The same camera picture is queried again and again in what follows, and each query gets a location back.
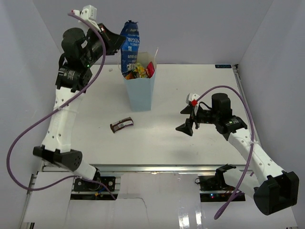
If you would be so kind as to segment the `blue snack bag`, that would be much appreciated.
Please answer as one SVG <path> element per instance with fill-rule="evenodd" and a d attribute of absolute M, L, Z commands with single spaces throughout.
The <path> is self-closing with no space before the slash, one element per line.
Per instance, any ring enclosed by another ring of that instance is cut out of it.
<path fill-rule="evenodd" d="M 125 38 L 121 46 L 121 73 L 126 76 L 137 62 L 140 35 L 137 22 L 128 20 L 120 33 Z"/>

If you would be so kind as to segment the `orange chips bag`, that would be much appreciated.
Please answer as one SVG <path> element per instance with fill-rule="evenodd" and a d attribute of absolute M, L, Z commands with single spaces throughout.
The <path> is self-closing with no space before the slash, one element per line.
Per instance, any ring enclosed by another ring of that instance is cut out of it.
<path fill-rule="evenodd" d="M 131 80 L 131 79 L 135 79 L 136 77 L 134 76 L 133 72 L 129 72 L 126 76 L 125 79 L 126 80 Z"/>

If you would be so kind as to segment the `yellow green candy bag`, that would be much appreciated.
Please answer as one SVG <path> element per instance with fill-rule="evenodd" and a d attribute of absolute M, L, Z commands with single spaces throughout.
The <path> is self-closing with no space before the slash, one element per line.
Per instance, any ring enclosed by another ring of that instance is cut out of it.
<path fill-rule="evenodd" d="M 135 78 L 149 78 L 146 68 L 144 68 L 143 65 L 139 62 L 134 65 L 132 73 Z"/>

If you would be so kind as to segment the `small red candy wrapper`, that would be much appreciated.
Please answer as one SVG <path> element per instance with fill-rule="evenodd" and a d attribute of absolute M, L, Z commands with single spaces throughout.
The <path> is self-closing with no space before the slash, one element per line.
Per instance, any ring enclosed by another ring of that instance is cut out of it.
<path fill-rule="evenodd" d="M 146 67 L 146 74 L 148 78 L 151 78 L 154 75 L 154 72 L 155 72 L 155 67 L 153 62 L 149 62 L 149 64 Z"/>

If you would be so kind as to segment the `brown chocolate bar wrapper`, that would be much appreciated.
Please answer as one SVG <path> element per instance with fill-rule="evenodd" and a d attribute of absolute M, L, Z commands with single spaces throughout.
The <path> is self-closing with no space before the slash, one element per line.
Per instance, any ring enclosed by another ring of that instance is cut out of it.
<path fill-rule="evenodd" d="M 133 125 L 134 125 L 134 122 L 133 122 L 132 118 L 127 117 L 120 121 L 110 124 L 110 129 L 112 130 L 113 133 L 115 133 L 121 129 L 124 129 L 128 126 L 133 126 Z"/>

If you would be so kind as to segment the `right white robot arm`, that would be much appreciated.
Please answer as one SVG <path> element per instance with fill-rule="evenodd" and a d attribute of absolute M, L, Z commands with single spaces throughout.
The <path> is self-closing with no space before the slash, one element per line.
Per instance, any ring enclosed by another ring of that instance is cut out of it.
<path fill-rule="evenodd" d="M 188 114 L 185 123 L 176 128 L 189 136 L 200 124 L 213 124 L 218 133 L 228 141 L 247 160 L 255 177 L 244 177 L 236 166 L 226 164 L 215 173 L 215 184 L 220 190 L 235 187 L 251 197 L 264 215 L 271 215 L 296 205 L 299 177 L 295 172 L 286 172 L 262 147 L 251 140 L 251 132 L 246 123 L 233 114 L 231 100 L 227 94 L 212 95 L 211 108 L 204 110 L 198 103 L 199 95 L 187 95 L 187 106 L 181 111 Z"/>

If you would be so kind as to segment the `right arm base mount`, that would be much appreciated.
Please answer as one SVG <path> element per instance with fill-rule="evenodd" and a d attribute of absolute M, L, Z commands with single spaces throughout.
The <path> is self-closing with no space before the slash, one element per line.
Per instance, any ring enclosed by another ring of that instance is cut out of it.
<path fill-rule="evenodd" d="M 234 187 L 231 186 L 219 187 L 215 176 L 199 176 L 194 182 L 200 187 L 201 203 L 225 203 L 234 191 Z"/>

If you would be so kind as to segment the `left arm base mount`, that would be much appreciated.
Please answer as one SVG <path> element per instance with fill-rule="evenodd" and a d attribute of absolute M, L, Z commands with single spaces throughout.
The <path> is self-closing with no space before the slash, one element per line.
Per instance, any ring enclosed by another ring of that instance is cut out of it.
<path fill-rule="evenodd" d="M 94 192 L 95 197 L 104 196 L 103 192 L 106 192 L 110 199 L 112 199 L 110 192 L 115 191 L 116 177 L 100 177 L 98 183 L 94 183 L 91 181 L 85 181 L 84 179 L 77 178 L 75 179 L 72 190 L 77 192 L 78 194 L 85 192 Z"/>

